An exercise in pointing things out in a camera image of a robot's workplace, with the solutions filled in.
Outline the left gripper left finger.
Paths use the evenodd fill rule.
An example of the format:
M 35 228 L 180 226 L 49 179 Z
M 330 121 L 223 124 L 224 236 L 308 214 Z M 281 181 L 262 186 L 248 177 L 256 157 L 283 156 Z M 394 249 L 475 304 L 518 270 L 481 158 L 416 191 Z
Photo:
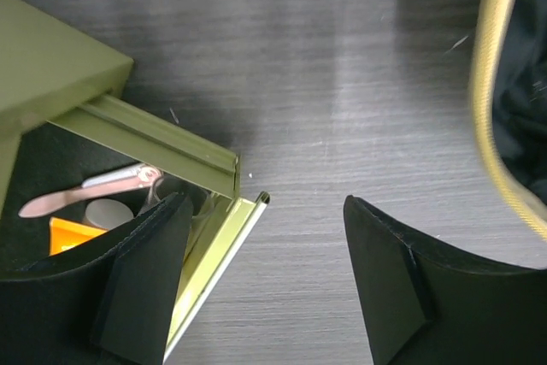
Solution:
M 192 212 L 172 194 L 70 250 L 2 271 L 2 363 L 162 363 Z

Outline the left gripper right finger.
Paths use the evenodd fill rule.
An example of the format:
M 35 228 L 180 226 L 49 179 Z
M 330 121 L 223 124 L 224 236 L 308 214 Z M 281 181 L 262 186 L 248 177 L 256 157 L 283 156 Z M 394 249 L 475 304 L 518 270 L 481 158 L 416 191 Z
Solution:
M 374 363 L 545 363 L 543 269 L 458 249 L 359 197 L 344 227 Z

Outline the orange tube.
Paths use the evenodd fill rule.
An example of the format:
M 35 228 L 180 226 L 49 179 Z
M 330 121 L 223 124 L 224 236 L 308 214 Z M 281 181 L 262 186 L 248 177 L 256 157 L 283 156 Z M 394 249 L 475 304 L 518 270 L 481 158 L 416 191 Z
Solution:
M 87 226 L 73 221 L 51 217 L 50 227 L 50 256 L 83 244 L 104 233 L 106 230 Z

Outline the yellow-green drawer box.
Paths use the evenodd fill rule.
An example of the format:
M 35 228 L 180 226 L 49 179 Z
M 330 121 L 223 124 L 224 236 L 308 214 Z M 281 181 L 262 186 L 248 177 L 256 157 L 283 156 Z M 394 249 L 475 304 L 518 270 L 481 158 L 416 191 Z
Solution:
M 1 0 L 2 190 L 9 188 L 22 137 L 44 123 L 185 184 L 166 195 L 186 195 L 193 212 L 164 363 L 270 198 L 266 192 L 254 201 L 240 195 L 237 154 L 123 102 L 132 64 L 131 57 L 28 3 Z M 150 201 L 146 211 L 164 199 Z

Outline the yellow hard-shell suitcase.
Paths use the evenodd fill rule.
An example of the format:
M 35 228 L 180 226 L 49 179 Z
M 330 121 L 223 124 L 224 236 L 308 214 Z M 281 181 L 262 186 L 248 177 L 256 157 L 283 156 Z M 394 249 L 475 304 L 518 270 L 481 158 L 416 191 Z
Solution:
M 546 235 L 546 0 L 480 0 L 469 79 L 479 154 L 516 214 Z

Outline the beige cosmetic bottle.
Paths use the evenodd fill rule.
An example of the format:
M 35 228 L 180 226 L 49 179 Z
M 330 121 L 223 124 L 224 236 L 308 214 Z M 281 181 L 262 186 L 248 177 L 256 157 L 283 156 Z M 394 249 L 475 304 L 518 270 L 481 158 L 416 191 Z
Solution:
M 100 198 L 87 204 L 83 223 L 91 227 L 111 230 L 132 219 L 133 212 L 124 203 Z

